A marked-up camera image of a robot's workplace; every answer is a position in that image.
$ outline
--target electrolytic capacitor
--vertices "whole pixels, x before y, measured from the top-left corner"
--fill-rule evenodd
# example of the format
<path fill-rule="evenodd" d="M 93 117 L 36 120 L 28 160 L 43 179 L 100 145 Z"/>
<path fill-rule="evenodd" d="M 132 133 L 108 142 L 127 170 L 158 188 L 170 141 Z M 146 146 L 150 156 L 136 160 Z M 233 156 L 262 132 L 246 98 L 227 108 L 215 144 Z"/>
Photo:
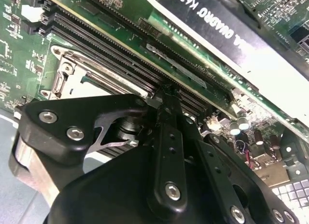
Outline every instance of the electrolytic capacitor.
<path fill-rule="evenodd" d="M 271 148 L 275 150 L 280 149 L 279 138 L 276 135 L 269 136 Z"/>
<path fill-rule="evenodd" d="M 236 136 L 236 135 L 238 135 L 240 133 L 240 129 L 238 127 L 238 123 L 236 123 L 236 122 L 231 122 L 230 123 L 230 133 L 233 136 Z"/>
<path fill-rule="evenodd" d="M 254 132 L 254 139 L 256 145 L 262 145 L 264 143 L 263 136 L 260 130 L 255 130 Z"/>
<path fill-rule="evenodd" d="M 240 130 L 247 130 L 249 129 L 250 125 L 249 125 L 249 121 L 246 117 L 239 117 L 237 120 L 238 126 Z"/>

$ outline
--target silver screw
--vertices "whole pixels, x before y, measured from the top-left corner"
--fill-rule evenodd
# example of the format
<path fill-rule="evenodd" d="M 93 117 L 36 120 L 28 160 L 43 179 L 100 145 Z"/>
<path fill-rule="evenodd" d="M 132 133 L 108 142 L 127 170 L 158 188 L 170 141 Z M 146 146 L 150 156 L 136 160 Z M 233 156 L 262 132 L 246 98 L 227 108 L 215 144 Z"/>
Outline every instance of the silver screw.
<path fill-rule="evenodd" d="M 167 196 L 174 201 L 178 201 L 180 199 L 180 190 L 172 183 L 167 183 L 165 186 L 165 192 Z"/>
<path fill-rule="evenodd" d="M 219 140 L 216 136 L 213 137 L 213 140 L 214 140 L 216 143 L 220 143 L 220 140 Z"/>
<path fill-rule="evenodd" d="M 141 100 L 140 98 L 135 100 L 136 104 L 140 105 L 141 107 L 145 106 L 145 102 Z"/>
<path fill-rule="evenodd" d="M 285 211 L 284 214 L 292 223 L 295 223 L 294 218 L 287 211 Z"/>
<path fill-rule="evenodd" d="M 245 223 L 245 216 L 243 216 L 243 213 L 236 206 L 231 207 L 231 214 L 239 224 Z"/>
<path fill-rule="evenodd" d="M 278 210 L 272 210 L 272 212 L 274 213 L 275 218 L 276 218 L 279 222 L 281 222 L 281 223 L 284 222 L 284 219 L 283 219 L 282 215 L 278 212 Z"/>
<path fill-rule="evenodd" d="M 62 70 L 66 72 L 71 72 L 73 71 L 73 67 L 69 63 L 66 62 L 62 64 Z"/>
<path fill-rule="evenodd" d="M 67 136 L 74 141 L 80 141 L 84 138 L 84 133 L 77 127 L 71 127 L 67 130 Z"/>
<path fill-rule="evenodd" d="M 188 122 L 189 124 L 193 124 L 193 120 L 190 119 L 189 117 L 187 117 L 186 120 L 187 120 L 187 122 Z"/>
<path fill-rule="evenodd" d="M 170 113 L 170 109 L 168 107 L 164 108 L 167 113 Z"/>
<path fill-rule="evenodd" d="M 41 112 L 39 119 L 46 124 L 53 124 L 57 121 L 58 117 L 52 112 Z"/>

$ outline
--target screw hole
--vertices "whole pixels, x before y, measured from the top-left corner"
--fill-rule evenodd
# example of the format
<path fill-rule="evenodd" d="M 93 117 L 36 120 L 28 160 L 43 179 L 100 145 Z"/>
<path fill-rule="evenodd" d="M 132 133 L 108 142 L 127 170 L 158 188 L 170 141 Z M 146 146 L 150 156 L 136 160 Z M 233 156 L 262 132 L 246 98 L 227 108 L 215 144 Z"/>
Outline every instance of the screw hole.
<path fill-rule="evenodd" d="M 169 148 L 170 153 L 176 154 L 176 150 L 174 148 Z"/>
<path fill-rule="evenodd" d="M 218 167 L 215 167 L 214 169 L 216 170 L 217 173 L 219 174 L 221 173 L 221 170 Z"/>
<path fill-rule="evenodd" d="M 57 54 L 57 55 L 59 55 L 59 54 L 60 54 L 60 50 L 54 49 L 54 53 Z"/>

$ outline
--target capacitor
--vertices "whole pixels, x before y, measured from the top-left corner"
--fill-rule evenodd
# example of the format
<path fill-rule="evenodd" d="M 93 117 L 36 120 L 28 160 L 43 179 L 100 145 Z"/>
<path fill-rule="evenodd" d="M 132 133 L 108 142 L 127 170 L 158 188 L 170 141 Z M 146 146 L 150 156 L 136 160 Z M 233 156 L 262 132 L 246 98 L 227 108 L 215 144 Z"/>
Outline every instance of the capacitor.
<path fill-rule="evenodd" d="M 255 143 L 256 145 L 262 145 L 264 143 L 263 141 L 263 136 L 260 130 L 255 130 L 253 132 L 254 134 L 254 139 L 255 139 Z"/>
<path fill-rule="evenodd" d="M 269 136 L 271 148 L 274 150 L 280 149 L 279 138 L 276 135 Z"/>
<path fill-rule="evenodd" d="M 244 130 L 248 130 L 250 125 L 249 125 L 249 121 L 246 117 L 239 117 L 237 120 L 239 129 L 244 131 Z"/>
<path fill-rule="evenodd" d="M 240 133 L 240 129 L 238 127 L 238 123 L 236 123 L 236 122 L 231 122 L 230 123 L 230 133 L 233 136 L 236 136 L 236 135 L 238 135 Z"/>
<path fill-rule="evenodd" d="M 245 143 L 249 144 L 249 137 L 246 133 L 244 132 L 240 132 L 239 135 L 236 135 L 235 136 L 235 139 L 236 140 L 242 140 L 244 141 Z"/>

